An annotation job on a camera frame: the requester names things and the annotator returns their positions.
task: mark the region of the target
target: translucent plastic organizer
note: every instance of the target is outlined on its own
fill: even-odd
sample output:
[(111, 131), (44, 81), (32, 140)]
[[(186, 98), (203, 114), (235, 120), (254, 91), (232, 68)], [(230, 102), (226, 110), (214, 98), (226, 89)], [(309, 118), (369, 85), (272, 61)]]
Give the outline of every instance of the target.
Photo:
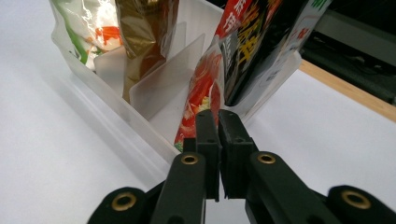
[[(55, 28), (52, 38), (71, 70), (127, 121), (153, 149), (170, 162), (178, 153), (173, 147), (173, 141), (182, 116), (189, 80), (201, 55), (212, 41), (221, 14), (221, 9), (204, 0), (180, 1), (177, 28), (169, 59), (166, 64), (130, 89), (130, 105), (121, 98), (126, 57), (123, 47), (95, 58), (95, 74), (59, 45), (67, 34)], [(62, 23), (62, 18), (57, 18), (57, 22)], [(298, 68), (300, 62), (300, 55), (292, 54), (271, 85), (265, 87), (265, 91), (258, 88), (257, 92), (253, 92), (252, 94), (259, 94), (261, 98), (255, 105), (241, 106), (249, 108), (247, 113), (241, 116), (242, 120), (253, 116)]]

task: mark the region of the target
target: brass screw insert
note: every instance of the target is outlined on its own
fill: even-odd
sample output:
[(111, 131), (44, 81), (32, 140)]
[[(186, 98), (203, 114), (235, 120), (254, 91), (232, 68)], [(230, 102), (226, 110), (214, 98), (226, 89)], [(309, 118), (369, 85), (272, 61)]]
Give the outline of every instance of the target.
[(194, 155), (186, 155), (181, 158), (181, 162), (183, 162), (186, 165), (194, 165), (195, 163), (198, 162), (198, 157)]
[(134, 196), (131, 192), (123, 192), (113, 199), (111, 207), (118, 212), (122, 212), (133, 207), (135, 203), (136, 196)]
[(259, 162), (262, 162), (265, 164), (272, 164), (272, 163), (275, 163), (275, 161), (276, 161), (275, 157), (271, 156), (270, 154), (260, 154), (257, 157), (257, 160), (259, 160)]
[(370, 201), (362, 194), (353, 190), (344, 190), (341, 193), (343, 200), (359, 209), (368, 209), (371, 207)]

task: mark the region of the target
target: plastic bin compartment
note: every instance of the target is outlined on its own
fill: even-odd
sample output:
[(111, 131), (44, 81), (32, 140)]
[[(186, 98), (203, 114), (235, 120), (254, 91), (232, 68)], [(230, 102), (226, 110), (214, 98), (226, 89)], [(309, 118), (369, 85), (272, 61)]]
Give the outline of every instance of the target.
[[(173, 141), (182, 116), (189, 80), (203, 51), (212, 41), (221, 15), (220, 8), (205, 0), (180, 1), (170, 59), (131, 88), (130, 105), (121, 98), (126, 57), (123, 47), (97, 57), (94, 60), (95, 74), (59, 44), (63, 43), (61, 40), (67, 34), (61, 31), (63, 20), (56, 14), (57, 26), (52, 38), (71, 70), (154, 150), (171, 162), (178, 153)], [(242, 117), (243, 120), (250, 118), (265, 103), (298, 68), (300, 61), (298, 53), (290, 56), (271, 86), (264, 93), (259, 92), (260, 100), (255, 105), (249, 105), (251, 109)]]

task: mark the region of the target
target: gold foil bag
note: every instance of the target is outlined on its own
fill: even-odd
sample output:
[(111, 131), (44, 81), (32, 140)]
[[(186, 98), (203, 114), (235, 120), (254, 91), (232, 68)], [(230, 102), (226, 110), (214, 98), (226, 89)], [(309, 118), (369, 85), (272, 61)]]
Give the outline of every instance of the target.
[(176, 27), (178, 0), (116, 0), (120, 33), (127, 59), (122, 97), (161, 64)]

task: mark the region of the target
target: green and white package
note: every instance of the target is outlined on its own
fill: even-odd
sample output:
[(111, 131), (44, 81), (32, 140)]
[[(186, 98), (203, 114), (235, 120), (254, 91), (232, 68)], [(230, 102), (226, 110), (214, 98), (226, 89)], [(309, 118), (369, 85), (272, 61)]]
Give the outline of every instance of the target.
[(57, 19), (57, 40), (63, 48), (92, 71), (93, 59), (122, 45), (114, 0), (49, 0)]

